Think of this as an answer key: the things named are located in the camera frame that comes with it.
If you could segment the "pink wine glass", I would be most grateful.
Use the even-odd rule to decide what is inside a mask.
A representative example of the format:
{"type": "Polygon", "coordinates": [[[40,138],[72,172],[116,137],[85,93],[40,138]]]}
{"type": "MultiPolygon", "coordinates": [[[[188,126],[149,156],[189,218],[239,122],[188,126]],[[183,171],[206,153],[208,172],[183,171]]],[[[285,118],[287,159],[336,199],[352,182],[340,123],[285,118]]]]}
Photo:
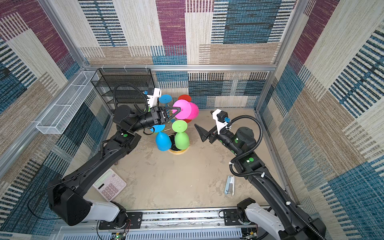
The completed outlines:
{"type": "Polygon", "coordinates": [[[199,108],[196,104],[186,100],[178,100],[173,104],[173,108],[181,108],[181,111],[175,115],[180,120],[193,120],[199,115],[199,108]]]}

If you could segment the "green front wine glass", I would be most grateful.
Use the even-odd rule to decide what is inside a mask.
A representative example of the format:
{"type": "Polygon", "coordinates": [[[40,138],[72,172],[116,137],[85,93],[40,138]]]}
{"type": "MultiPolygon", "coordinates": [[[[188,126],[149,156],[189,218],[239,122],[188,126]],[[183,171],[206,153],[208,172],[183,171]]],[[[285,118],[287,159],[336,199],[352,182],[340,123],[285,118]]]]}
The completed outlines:
{"type": "Polygon", "coordinates": [[[172,124],[175,134],[175,146],[179,150],[186,150],[190,146],[190,139],[186,130],[188,124],[184,120],[177,120],[172,124]]]}

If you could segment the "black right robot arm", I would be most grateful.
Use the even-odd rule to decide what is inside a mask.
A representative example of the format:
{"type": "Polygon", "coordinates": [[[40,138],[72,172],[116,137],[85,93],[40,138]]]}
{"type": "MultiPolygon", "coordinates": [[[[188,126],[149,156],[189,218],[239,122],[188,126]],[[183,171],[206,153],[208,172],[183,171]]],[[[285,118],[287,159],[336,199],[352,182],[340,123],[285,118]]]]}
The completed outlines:
{"type": "Polygon", "coordinates": [[[276,240],[324,240],[326,226],[321,219],[313,219],[304,212],[294,200],[275,181],[264,162],[255,153],[263,138],[260,122],[253,116],[240,115],[227,122],[220,117],[220,123],[225,124],[223,130],[213,127],[210,131],[195,125],[202,142],[219,141],[233,152],[234,158],[229,163],[233,176],[245,178],[265,198],[271,207],[267,211],[256,201],[247,198],[237,206],[239,222],[243,225],[255,223],[276,240]],[[259,128],[259,137],[254,138],[253,131],[241,127],[232,133],[230,126],[241,119],[249,119],[259,128]]]}

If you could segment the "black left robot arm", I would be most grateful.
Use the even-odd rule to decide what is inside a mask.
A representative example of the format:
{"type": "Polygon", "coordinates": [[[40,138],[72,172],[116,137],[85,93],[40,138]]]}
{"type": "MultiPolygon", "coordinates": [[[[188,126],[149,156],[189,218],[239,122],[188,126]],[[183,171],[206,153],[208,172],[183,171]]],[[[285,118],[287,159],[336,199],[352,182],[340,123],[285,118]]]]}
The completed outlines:
{"type": "Polygon", "coordinates": [[[99,152],[84,165],[62,179],[54,179],[48,187],[30,197],[27,204],[42,194],[48,195],[49,207],[56,213],[57,219],[64,220],[69,226],[87,221],[107,222],[114,229],[128,225],[126,209],[115,202],[99,203],[84,198],[91,186],[118,160],[127,156],[138,145],[141,136],[139,130],[154,128],[176,117],[180,107],[161,107],[158,98],[161,90],[154,88],[141,91],[134,85],[123,82],[113,89],[114,116],[117,132],[108,140],[101,142],[99,152]],[[137,91],[144,100],[145,109],[136,103],[132,110],[127,105],[118,104],[118,88],[127,86],[137,91]]]}

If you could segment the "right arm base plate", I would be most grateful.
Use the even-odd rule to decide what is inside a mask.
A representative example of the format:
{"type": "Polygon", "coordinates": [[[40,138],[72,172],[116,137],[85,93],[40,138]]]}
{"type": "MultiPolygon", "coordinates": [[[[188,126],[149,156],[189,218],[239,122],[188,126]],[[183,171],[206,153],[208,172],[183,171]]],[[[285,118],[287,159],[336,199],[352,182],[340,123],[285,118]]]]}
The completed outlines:
{"type": "Polygon", "coordinates": [[[219,211],[219,217],[224,220],[226,226],[241,226],[251,223],[245,213],[239,209],[222,209],[219,211]]]}

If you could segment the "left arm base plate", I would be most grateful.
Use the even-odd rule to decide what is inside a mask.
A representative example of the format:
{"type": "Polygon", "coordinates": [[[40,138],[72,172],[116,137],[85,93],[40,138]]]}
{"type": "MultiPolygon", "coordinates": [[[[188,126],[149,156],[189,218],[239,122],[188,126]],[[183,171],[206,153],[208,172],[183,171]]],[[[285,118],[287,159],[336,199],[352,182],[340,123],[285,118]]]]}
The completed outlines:
{"type": "Polygon", "coordinates": [[[100,221],[98,230],[139,229],[143,220],[143,212],[127,212],[120,214],[112,222],[100,221]]]}

